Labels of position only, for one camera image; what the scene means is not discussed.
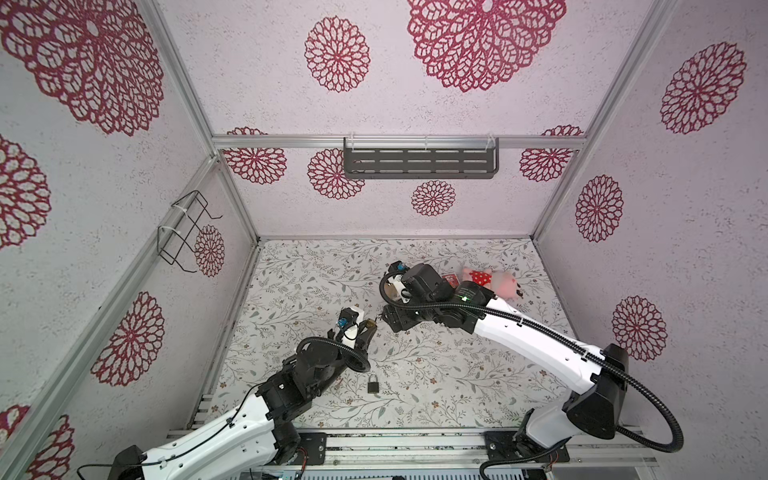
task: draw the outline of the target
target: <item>white robotic arm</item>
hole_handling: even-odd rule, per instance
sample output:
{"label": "white robotic arm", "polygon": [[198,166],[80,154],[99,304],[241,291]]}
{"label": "white robotic arm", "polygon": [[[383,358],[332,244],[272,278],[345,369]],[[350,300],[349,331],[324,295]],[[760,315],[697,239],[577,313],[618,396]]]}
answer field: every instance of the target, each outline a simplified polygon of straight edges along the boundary
{"label": "white robotic arm", "polygon": [[[500,298],[490,300],[486,306],[536,322]],[[549,329],[543,323],[536,323],[542,329]],[[592,376],[600,375],[601,368],[596,363],[582,360],[581,357],[574,355],[573,350],[552,337],[513,320],[486,315],[485,318],[479,319],[475,324],[475,334],[499,342],[544,367],[576,393],[587,392],[594,386]],[[576,339],[568,339],[584,347],[590,353],[602,359],[605,358],[599,347],[579,342]]]}
{"label": "white robotic arm", "polygon": [[[347,368],[370,370],[367,350],[376,324],[352,306],[341,311],[337,326],[339,332],[331,329],[327,338],[299,342],[296,355],[284,360],[279,372],[252,387],[239,406],[218,419],[155,449],[142,452],[132,445],[120,452],[108,480],[217,480],[269,462],[288,462],[300,443],[292,420]],[[78,468],[80,478],[83,467]]]}
{"label": "white robotic arm", "polygon": [[[516,440],[521,452],[544,451],[580,432],[613,438],[627,386],[586,357],[612,362],[624,371],[628,357],[620,347],[602,350],[564,336],[476,283],[465,281],[454,289],[424,263],[411,268],[393,263],[379,290],[387,302],[382,317],[392,331],[429,320],[461,328],[520,353],[570,389],[562,398],[526,415]],[[401,300],[405,297],[409,303]],[[578,355],[574,348],[583,354]]]}

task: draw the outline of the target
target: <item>red mandala design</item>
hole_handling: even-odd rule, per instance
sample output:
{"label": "red mandala design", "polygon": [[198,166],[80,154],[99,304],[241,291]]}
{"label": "red mandala design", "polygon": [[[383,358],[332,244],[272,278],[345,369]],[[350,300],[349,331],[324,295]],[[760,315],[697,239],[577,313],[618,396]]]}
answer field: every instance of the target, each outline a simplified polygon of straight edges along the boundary
{"label": "red mandala design", "polygon": [[[229,135],[266,135],[256,128],[239,127]],[[222,152],[232,171],[255,184],[277,182],[286,173],[286,156],[282,148],[235,148]]]}
{"label": "red mandala design", "polygon": [[581,235],[591,242],[605,240],[619,226],[621,208],[619,184],[607,175],[588,181],[576,202],[576,225]]}
{"label": "red mandala design", "polygon": [[10,409],[0,412],[0,450],[2,450],[5,442],[11,438],[11,434],[28,411],[29,406],[14,405]]}
{"label": "red mandala design", "polygon": [[349,20],[326,17],[317,22],[304,47],[306,66],[328,90],[349,91],[368,73],[371,58],[366,38]]}
{"label": "red mandala design", "polygon": [[[579,127],[573,125],[558,125],[546,130],[544,135],[560,137],[583,133]],[[537,182],[552,180],[560,177],[573,153],[573,150],[567,148],[528,148],[520,157],[520,171],[524,177]]]}
{"label": "red mandala design", "polygon": [[653,360],[667,346],[667,324],[648,299],[628,296],[616,305],[614,335],[633,358]]}
{"label": "red mandala design", "polygon": [[112,386],[126,386],[139,380],[163,346],[164,324],[157,299],[148,292],[139,293],[91,367],[91,373],[99,383]]}
{"label": "red mandala design", "polygon": [[194,258],[205,276],[216,276],[224,265],[224,240],[213,225],[206,225],[194,242]]}
{"label": "red mandala design", "polygon": [[0,250],[34,237],[51,211],[51,191],[38,163],[0,135]]}
{"label": "red mandala design", "polygon": [[725,113],[744,83],[744,52],[736,44],[710,45],[672,75],[661,98],[661,121],[674,133],[701,130]]}
{"label": "red mandala design", "polygon": [[488,90],[528,67],[565,0],[408,0],[414,55],[444,87]]}
{"label": "red mandala design", "polygon": [[430,180],[419,185],[411,195],[411,205],[421,215],[434,217],[444,214],[456,200],[456,192],[448,183]]}
{"label": "red mandala design", "polygon": [[74,452],[73,435],[69,415],[62,415],[56,423],[56,430],[48,435],[43,449],[29,464],[24,480],[61,480],[69,472],[69,461]]}
{"label": "red mandala design", "polygon": [[338,148],[319,151],[310,160],[306,174],[315,190],[328,198],[341,200],[357,195],[365,180],[352,180],[344,174],[344,152]]}
{"label": "red mandala design", "polygon": [[2,45],[40,91],[111,134],[149,129],[163,71],[131,0],[0,0]]}

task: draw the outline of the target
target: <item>wire rack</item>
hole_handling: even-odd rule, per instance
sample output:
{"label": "wire rack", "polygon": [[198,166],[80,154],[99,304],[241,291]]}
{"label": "wire rack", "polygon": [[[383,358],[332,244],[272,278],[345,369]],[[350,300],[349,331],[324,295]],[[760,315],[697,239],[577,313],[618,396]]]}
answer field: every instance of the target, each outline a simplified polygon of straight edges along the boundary
{"label": "wire rack", "polygon": [[[193,217],[192,215],[189,214],[189,210],[191,210],[195,204],[200,205],[201,209],[200,209],[200,212]],[[186,268],[184,268],[184,266],[178,260],[178,257],[181,254],[181,251],[184,249],[184,247],[188,248],[192,253],[196,253],[195,249],[189,244],[189,242],[187,242],[187,239],[189,239],[189,236],[192,234],[192,232],[195,231],[195,229],[197,229],[198,232],[201,231],[201,228],[198,222],[200,221],[200,218],[203,216],[203,214],[206,214],[208,218],[210,218],[211,220],[218,220],[221,217],[223,217],[223,215],[214,217],[210,214],[210,212],[208,211],[208,200],[199,190],[192,190],[190,193],[184,195],[182,198],[173,202],[170,206],[171,208],[178,208],[179,210],[184,212],[184,216],[180,218],[179,221],[174,226],[160,225],[159,227],[157,227],[157,234],[155,235],[155,243],[157,245],[157,254],[160,256],[160,258],[165,260],[166,263],[168,263],[168,265],[178,265],[179,268],[181,268],[183,271],[187,273],[196,273],[197,270],[187,270]],[[181,225],[181,221],[185,217],[189,219],[190,222],[192,222],[192,224],[190,225],[190,228],[186,233],[182,233],[178,229],[179,229],[179,226]],[[163,241],[161,237],[165,232],[170,233],[170,235],[168,235]],[[181,240],[181,244],[179,245],[178,249],[176,249],[175,253],[168,250],[168,244],[174,237],[178,237]]]}

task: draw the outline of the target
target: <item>aluminum frame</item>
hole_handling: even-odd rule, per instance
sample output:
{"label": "aluminum frame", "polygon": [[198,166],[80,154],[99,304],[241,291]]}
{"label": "aluminum frame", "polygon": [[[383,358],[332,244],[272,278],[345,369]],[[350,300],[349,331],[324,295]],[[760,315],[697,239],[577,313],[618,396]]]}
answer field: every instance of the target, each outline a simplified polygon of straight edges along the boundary
{"label": "aluminum frame", "polygon": [[[207,157],[184,188],[184,193],[201,189],[210,180],[209,174],[215,165],[216,158]],[[191,201],[189,199],[189,203],[184,207],[188,208]],[[184,212],[181,209],[170,208],[161,220],[161,225],[176,224],[182,218]],[[163,234],[161,242],[167,241],[169,236],[170,233]],[[14,435],[3,445],[0,478],[21,478],[29,463],[41,450],[54,424],[75,394],[81,379],[88,373],[109,336],[117,329],[139,287],[152,271],[158,259],[156,241],[156,233],[152,230],[139,254],[107,295],[42,391],[35,397],[32,407]]]}
{"label": "aluminum frame", "polygon": [[[187,116],[190,118],[194,130],[197,132],[197,136],[208,150],[208,154],[216,157],[219,162],[221,162],[222,166],[226,166],[226,162],[223,161],[220,152],[214,145],[210,123],[203,111],[203,107],[200,105],[197,92],[192,85],[187,69],[184,67],[184,62],[181,60],[181,56],[179,55],[173,37],[170,35],[160,7],[155,0],[135,0],[135,3],[147,26],[147,30],[149,30],[150,35],[157,46],[157,50],[166,70],[166,78],[170,79],[170,82],[174,85],[179,94],[181,104],[184,106],[184,110],[187,112]],[[240,222],[246,227],[251,243],[257,243],[259,236],[253,223],[253,219],[251,219],[247,208],[245,208],[243,198],[240,196],[240,192],[234,184],[229,168],[224,168],[223,170],[229,177],[229,180],[225,182],[225,187],[228,190],[227,193],[230,197],[235,200],[237,206],[235,211],[240,217]]]}
{"label": "aluminum frame", "polygon": [[584,147],[574,152],[573,157],[565,166],[563,174],[550,196],[547,205],[536,222],[531,238],[538,242],[551,225],[553,219],[563,206],[565,199],[574,189],[574,182],[589,164],[594,151],[607,133],[611,123],[616,118],[619,107],[629,95],[634,82],[640,77],[650,53],[667,29],[678,0],[654,0],[640,30],[635,35],[619,71],[611,82],[611,86],[603,98],[597,113],[587,127],[587,142]]}
{"label": "aluminum frame", "polygon": [[[638,427],[628,427],[642,435]],[[365,468],[366,470],[420,469],[433,470],[474,468],[488,460],[484,434],[506,429],[479,428],[427,428],[427,429],[297,429],[298,433],[323,432],[326,440],[326,461],[313,465],[312,470],[340,470]],[[192,430],[168,432],[169,439],[177,439]],[[557,468],[582,467],[657,467],[656,452],[617,435],[611,440],[591,435],[576,435],[568,442],[569,463]],[[540,468],[541,463],[517,464],[515,468]],[[488,472],[508,468],[491,467]],[[264,472],[291,472],[301,465],[264,465]]]}
{"label": "aluminum frame", "polygon": [[456,148],[483,149],[498,139],[499,148],[568,148],[579,149],[587,142],[582,136],[554,137],[549,135],[225,135],[213,136],[214,146],[227,148]]}

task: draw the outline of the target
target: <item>pink plush toy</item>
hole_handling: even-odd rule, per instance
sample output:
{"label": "pink plush toy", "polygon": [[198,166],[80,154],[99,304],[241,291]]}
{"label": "pink plush toy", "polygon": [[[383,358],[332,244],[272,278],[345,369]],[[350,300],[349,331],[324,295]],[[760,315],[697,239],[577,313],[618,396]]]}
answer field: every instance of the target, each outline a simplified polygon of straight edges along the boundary
{"label": "pink plush toy", "polygon": [[507,301],[517,302],[523,297],[518,281],[509,272],[492,272],[491,269],[478,272],[465,267],[462,271],[462,281],[466,280],[493,290],[496,295]]}

